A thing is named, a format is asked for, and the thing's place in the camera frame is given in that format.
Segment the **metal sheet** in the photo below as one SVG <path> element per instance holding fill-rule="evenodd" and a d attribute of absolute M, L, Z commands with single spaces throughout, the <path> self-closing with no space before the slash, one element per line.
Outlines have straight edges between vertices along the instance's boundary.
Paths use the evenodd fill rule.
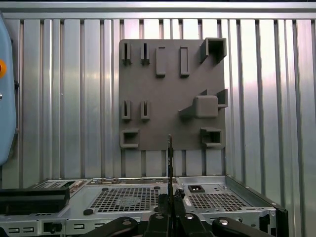
<path fill-rule="evenodd" d="M 145 19 L 144 20 L 144 39 L 159 39 L 159 20 Z"/>
<path fill-rule="evenodd" d="M 217 38 L 217 20 L 216 19 L 203 19 L 202 20 L 202 39 Z"/>
<path fill-rule="evenodd" d="M 178 19 L 171 20 L 171 38 L 174 40 L 180 39 L 180 26 Z M 175 176 L 182 176 L 182 151 L 173 151 L 173 173 Z"/>
<path fill-rule="evenodd" d="M 40 21 L 25 20 L 23 37 L 23 187 L 40 181 Z"/>
<path fill-rule="evenodd" d="M 279 78 L 282 112 L 284 203 L 289 211 L 290 237 L 301 237 L 301 210 L 297 147 L 295 72 L 292 21 L 278 20 Z"/>
<path fill-rule="evenodd" d="M 80 98 L 81 46 L 80 20 L 65 20 L 63 31 L 62 160 L 65 178 L 81 176 Z"/>
<path fill-rule="evenodd" d="M 220 12 L 200 11 L 194 12 L 194 8 L 190 12 L 183 12 L 182 8 L 178 12 L 113 12 L 113 9 L 108 12 L 100 10 L 96 12 L 64 12 L 56 8 L 57 12 L 5 12 L 3 15 L 6 19 L 315 19 L 314 12 L 295 12 L 291 9 L 290 12 L 232 12 L 231 10 L 219 10 Z"/>
<path fill-rule="evenodd" d="M 84 21 L 84 176 L 101 176 L 100 21 Z"/>
<path fill-rule="evenodd" d="M 52 178 L 60 177 L 60 75 L 61 75 L 61 25 L 52 25 Z"/>
<path fill-rule="evenodd" d="M 254 20 L 240 21 L 243 127 L 246 183 L 261 191 L 256 29 Z"/>
<path fill-rule="evenodd" d="M 173 151 L 173 174 L 177 177 L 183 176 L 182 151 Z"/>
<path fill-rule="evenodd" d="M 101 146 L 103 146 L 103 156 L 102 160 L 104 160 L 104 170 L 105 174 L 102 174 L 105 177 L 113 177 L 113 163 L 114 163 L 114 157 L 113 157 L 113 100 L 112 100 L 112 22 L 111 20 L 105 20 L 104 21 L 104 30 L 103 30 L 103 58 L 104 58 L 104 64 L 101 65 L 104 67 L 103 69 L 103 90 L 104 90 L 104 102 L 103 107 L 101 107 L 101 110 L 103 108 L 103 113 L 101 116 L 103 116 L 103 119 L 101 119 L 103 125 L 104 125 L 104 140 L 103 143 L 101 143 Z"/>
<path fill-rule="evenodd" d="M 124 39 L 139 39 L 140 24 L 139 20 L 124 20 Z M 127 177 L 142 176 L 142 155 L 141 151 L 126 150 L 125 151 L 125 167 Z"/>
<path fill-rule="evenodd" d="M 313 72 L 312 24 L 311 20 L 297 21 L 297 49 L 298 49 L 298 81 L 296 90 L 300 90 L 299 99 L 296 99 L 298 116 L 299 138 L 299 171 L 301 173 L 300 190 L 303 223 L 305 236 L 314 234 L 314 216 L 316 213 L 316 190 L 311 188 L 316 183 L 314 156 L 316 153 L 316 118 L 315 118 L 315 91 Z"/>
<path fill-rule="evenodd" d="M 171 39 L 171 22 L 169 19 L 164 19 L 162 22 L 163 25 L 163 38 L 165 40 Z"/>
<path fill-rule="evenodd" d="M 260 20 L 261 80 L 263 101 L 265 194 L 280 203 L 280 161 L 278 144 L 277 77 L 273 20 Z"/>
<path fill-rule="evenodd" d="M 241 73 L 241 57 L 238 54 L 238 37 L 237 21 L 229 20 L 229 47 L 230 47 L 230 71 L 231 71 L 231 110 L 232 110 L 232 164 L 233 176 L 239 180 L 243 180 L 243 173 L 245 172 L 244 156 L 241 154 L 241 100 L 242 96 L 242 78 L 239 77 Z"/>
<path fill-rule="evenodd" d="M 179 26 L 179 20 L 178 19 L 172 19 L 171 20 L 171 38 L 173 40 L 180 39 L 180 26 Z"/>
<path fill-rule="evenodd" d="M 40 98 L 42 120 L 40 179 L 52 178 L 52 21 L 44 20 L 43 26 L 43 66 Z"/>
<path fill-rule="evenodd" d="M 125 176 L 142 177 L 142 153 L 140 151 L 124 151 L 125 153 Z"/>
<path fill-rule="evenodd" d="M 183 39 L 198 40 L 198 20 L 183 19 Z"/>
<path fill-rule="evenodd" d="M 197 40 L 198 36 L 198 20 L 183 20 L 183 39 Z M 186 151 L 186 175 L 202 175 L 202 153 L 199 151 Z"/>
<path fill-rule="evenodd" d="M 120 27 L 119 20 L 113 20 L 113 173 L 114 177 L 121 177 L 121 151 L 119 146 L 119 40 Z"/>
<path fill-rule="evenodd" d="M 206 37 L 217 38 L 217 20 L 202 20 L 202 39 Z M 222 174 L 222 151 L 207 149 L 205 151 L 206 175 Z"/>
<path fill-rule="evenodd" d="M 146 151 L 146 177 L 162 176 L 161 151 Z"/>
<path fill-rule="evenodd" d="M 5 163 L 2 166 L 2 188 L 8 189 L 8 188 L 18 188 L 20 180 L 22 180 L 22 173 L 19 172 L 19 166 L 22 165 L 22 114 L 21 109 L 23 108 L 23 102 L 22 102 L 22 92 L 23 92 L 23 86 L 22 86 L 22 80 L 20 80 L 21 77 L 21 70 L 20 70 L 20 62 L 21 62 L 21 44 L 20 44 L 20 36 L 21 36 L 21 25 L 20 20 L 7 20 L 6 27 L 8 29 L 8 32 L 10 34 L 11 39 L 13 39 L 12 44 L 12 50 L 13 50 L 13 67 L 15 69 L 15 79 L 19 82 L 20 88 L 18 95 L 16 97 L 17 100 L 17 113 L 18 113 L 18 119 L 17 119 L 17 127 L 19 128 L 20 132 L 18 135 L 18 142 L 16 145 L 16 150 L 14 152 L 14 156 L 8 160 L 7 163 Z"/>
<path fill-rule="evenodd" d="M 202 151 L 186 151 L 186 175 L 202 175 Z"/>
<path fill-rule="evenodd" d="M 227 90 L 228 94 L 228 107 L 225 108 L 225 121 L 226 121 L 226 147 L 224 148 L 224 157 L 222 157 L 221 154 L 221 161 L 224 159 L 225 161 L 225 167 L 219 166 L 221 169 L 221 172 L 225 174 L 233 174 L 234 166 L 233 166 L 233 138 L 232 138 L 232 85 L 231 85 L 231 64 L 230 64 L 230 41 L 229 41 L 229 21 L 228 20 L 222 20 L 221 21 L 221 32 L 222 38 L 226 38 L 226 52 L 228 52 L 228 55 L 224 58 L 224 82 L 225 82 L 225 89 Z"/>
<path fill-rule="evenodd" d="M 194 5 L 190 2 L 98 2 L 91 4 L 90 2 L 1 2 L 3 11 L 6 9 L 37 9 L 39 12 L 47 12 L 52 10 L 83 10 L 91 9 L 91 12 L 103 10 L 104 12 L 117 12 L 124 9 L 128 12 L 135 12 L 138 17 L 141 17 L 141 11 L 157 10 L 162 8 L 164 12 L 174 12 L 182 9 L 187 12 L 251 12 L 260 10 L 261 12 L 313 12 L 316 4 L 313 2 L 291 2 L 284 4 L 282 2 L 195 2 Z"/>
<path fill-rule="evenodd" d="M 144 20 L 144 39 L 159 39 L 159 20 Z M 154 177 L 162 175 L 161 151 L 146 151 L 146 176 Z"/>

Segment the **perforated mesh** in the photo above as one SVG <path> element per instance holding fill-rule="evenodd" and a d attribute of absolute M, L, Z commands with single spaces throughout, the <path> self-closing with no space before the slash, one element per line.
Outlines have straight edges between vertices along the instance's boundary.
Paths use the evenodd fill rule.
<path fill-rule="evenodd" d="M 151 188 L 117 188 L 102 191 L 90 208 L 98 212 L 148 211 L 158 205 L 159 190 Z"/>
<path fill-rule="evenodd" d="M 223 208 L 225 211 L 239 211 L 247 207 L 234 194 L 192 194 L 189 196 L 195 209 Z"/>

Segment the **rectangular bracket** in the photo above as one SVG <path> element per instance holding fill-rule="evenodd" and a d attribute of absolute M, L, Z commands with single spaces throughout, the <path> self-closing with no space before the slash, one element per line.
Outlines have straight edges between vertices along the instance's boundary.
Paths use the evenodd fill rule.
<path fill-rule="evenodd" d="M 220 63 L 226 56 L 226 39 L 225 38 L 206 38 L 200 46 L 200 62 L 213 55 L 216 63 Z"/>
<path fill-rule="evenodd" d="M 166 52 L 165 47 L 160 46 L 156 49 L 156 76 L 164 78 L 166 76 Z"/>
<path fill-rule="evenodd" d="M 142 44 L 142 52 L 141 52 L 141 59 L 143 65 L 148 65 L 149 62 L 149 46 L 147 43 Z"/>
<path fill-rule="evenodd" d="M 201 144 L 204 148 L 216 148 L 222 145 L 222 131 L 212 127 L 201 127 Z"/>
<path fill-rule="evenodd" d="M 120 132 L 120 147 L 125 149 L 136 149 L 139 144 L 139 129 L 127 129 Z"/>
<path fill-rule="evenodd" d="M 121 118 L 123 121 L 132 120 L 131 107 L 132 107 L 132 102 L 130 100 L 123 101 L 123 103 L 121 105 Z"/>
<path fill-rule="evenodd" d="M 121 57 L 125 66 L 132 63 L 130 43 L 124 43 L 124 47 L 121 48 Z"/>
<path fill-rule="evenodd" d="M 228 107 L 228 90 L 224 89 L 216 94 L 218 99 L 218 108 Z"/>
<path fill-rule="evenodd" d="M 189 71 L 189 52 L 188 47 L 180 47 L 180 77 L 187 78 Z"/>
<path fill-rule="evenodd" d="M 150 120 L 150 102 L 143 101 L 141 104 L 141 118 L 142 121 Z"/>

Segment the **screw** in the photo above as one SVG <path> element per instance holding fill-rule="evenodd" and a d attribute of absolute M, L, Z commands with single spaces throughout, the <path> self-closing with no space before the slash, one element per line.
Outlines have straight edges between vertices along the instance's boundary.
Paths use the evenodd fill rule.
<path fill-rule="evenodd" d="M 187 215 L 186 215 L 186 218 L 189 219 L 189 220 L 191 220 L 191 219 L 193 219 L 193 215 L 187 214 Z"/>
<path fill-rule="evenodd" d="M 228 221 L 227 220 L 219 220 L 219 223 L 221 223 L 223 226 L 228 225 Z"/>
<path fill-rule="evenodd" d="M 157 218 L 157 219 L 163 219 L 163 216 L 161 216 L 160 214 L 158 214 L 158 215 L 156 216 L 156 218 Z"/>

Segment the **gray pegboard panel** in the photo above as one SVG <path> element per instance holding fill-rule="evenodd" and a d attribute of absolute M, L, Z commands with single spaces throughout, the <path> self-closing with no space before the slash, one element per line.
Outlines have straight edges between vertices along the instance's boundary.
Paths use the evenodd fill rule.
<path fill-rule="evenodd" d="M 168 134 L 177 150 L 225 146 L 225 39 L 124 39 L 119 50 L 122 149 L 165 150 Z"/>

